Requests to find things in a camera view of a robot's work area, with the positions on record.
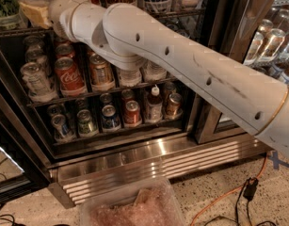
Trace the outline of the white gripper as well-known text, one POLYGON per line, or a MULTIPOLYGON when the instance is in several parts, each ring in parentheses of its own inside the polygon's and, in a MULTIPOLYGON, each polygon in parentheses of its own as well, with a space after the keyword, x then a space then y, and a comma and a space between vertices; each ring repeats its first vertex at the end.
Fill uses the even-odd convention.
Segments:
POLYGON ((74 11, 89 0, 54 0, 49 7, 38 7, 20 2, 21 10, 32 25, 43 29, 52 27, 64 39, 73 39, 72 16, 74 11))

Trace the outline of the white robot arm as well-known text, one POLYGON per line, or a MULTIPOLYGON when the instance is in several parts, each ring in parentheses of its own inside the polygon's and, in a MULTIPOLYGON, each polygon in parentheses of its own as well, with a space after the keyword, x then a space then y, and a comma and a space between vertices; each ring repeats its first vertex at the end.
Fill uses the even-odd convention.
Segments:
POLYGON ((170 72, 250 135, 289 159, 289 86, 165 27, 132 4, 90 0, 22 2, 35 25, 83 42, 128 71, 151 61, 170 72))

